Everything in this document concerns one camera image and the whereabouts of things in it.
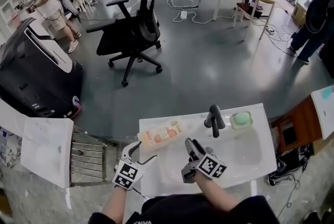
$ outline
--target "shorts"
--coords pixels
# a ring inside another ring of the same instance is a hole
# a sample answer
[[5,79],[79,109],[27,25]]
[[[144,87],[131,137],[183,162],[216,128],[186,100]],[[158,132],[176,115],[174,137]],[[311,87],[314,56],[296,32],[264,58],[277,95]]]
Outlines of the shorts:
[[47,19],[56,31],[59,31],[66,26],[67,19],[65,18],[64,9],[62,7]]

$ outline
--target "concrete floor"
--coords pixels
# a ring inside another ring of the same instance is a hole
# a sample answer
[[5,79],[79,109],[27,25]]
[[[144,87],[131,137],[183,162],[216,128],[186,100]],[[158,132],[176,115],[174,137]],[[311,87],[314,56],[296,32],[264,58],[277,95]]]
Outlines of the concrete floor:
[[[106,8],[109,1],[102,0],[81,17],[112,17],[119,10]],[[130,7],[135,2],[130,0],[126,5]],[[199,8],[188,11],[195,11],[195,19],[205,22],[212,17],[216,2],[202,0]],[[235,1],[224,1],[219,15],[233,16],[234,5]],[[259,41],[259,27],[252,26],[249,37],[242,41],[245,21],[238,22],[235,29],[231,29],[231,19],[222,18],[206,25],[193,23],[189,18],[173,23],[179,10],[171,9],[165,0],[156,0],[155,12],[160,23],[162,48],[151,48],[146,54],[161,62],[163,72],[157,75],[154,66],[135,63],[126,88],[122,87],[121,80],[127,59],[115,62],[115,67],[109,68],[111,56],[96,55],[102,32],[85,34],[85,27],[91,22],[78,24],[83,36],[79,39],[78,49],[70,56],[85,69],[81,96],[83,110],[75,119],[82,129],[105,138],[129,141],[136,138],[139,119],[205,112],[214,103],[222,109],[263,103],[268,118],[275,118],[313,90],[333,83],[316,54],[310,65],[302,66],[275,48],[267,36]],[[284,33],[282,25],[296,29],[280,8],[275,8],[271,23],[280,30],[281,36]],[[286,42],[275,43],[282,50],[287,47]],[[292,206],[280,216],[281,223],[299,223],[309,210],[323,203],[334,182],[333,166],[334,148],[329,144],[321,153],[311,157],[301,177],[301,187],[291,196]],[[6,194],[18,224],[87,223],[91,213],[100,211],[112,192],[110,185],[71,188],[69,209],[65,202],[66,190],[33,174],[7,168],[2,171]],[[285,181],[271,187],[264,178],[259,178],[257,184],[258,194],[267,198],[278,215],[294,183]],[[239,199],[251,195],[249,183],[228,191]],[[126,218],[134,210],[140,211],[143,202],[140,195],[129,192]]]

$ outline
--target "green soap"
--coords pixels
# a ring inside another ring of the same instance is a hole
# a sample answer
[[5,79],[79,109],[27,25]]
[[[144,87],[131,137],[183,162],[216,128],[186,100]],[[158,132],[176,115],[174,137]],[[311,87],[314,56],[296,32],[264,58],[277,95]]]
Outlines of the green soap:
[[249,113],[243,112],[243,113],[237,113],[234,116],[235,123],[237,125],[244,125],[247,124],[250,121]]

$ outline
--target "black shirt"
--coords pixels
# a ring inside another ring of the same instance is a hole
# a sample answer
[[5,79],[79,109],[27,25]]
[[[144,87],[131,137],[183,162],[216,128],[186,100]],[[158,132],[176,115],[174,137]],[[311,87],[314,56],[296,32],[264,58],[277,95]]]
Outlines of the black shirt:
[[[230,212],[214,208],[202,194],[156,197],[145,202],[141,215],[134,213],[126,224],[278,224],[263,196],[243,200]],[[93,213],[88,224],[115,224],[102,213]]]

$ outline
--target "black faucet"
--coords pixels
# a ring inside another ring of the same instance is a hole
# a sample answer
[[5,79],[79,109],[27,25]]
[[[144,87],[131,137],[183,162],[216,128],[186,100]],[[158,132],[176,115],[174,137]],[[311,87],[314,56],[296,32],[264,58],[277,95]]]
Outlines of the black faucet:
[[219,129],[225,128],[225,123],[220,115],[220,108],[218,105],[212,105],[209,109],[209,114],[204,121],[204,126],[212,127],[212,134],[214,138],[219,137]]

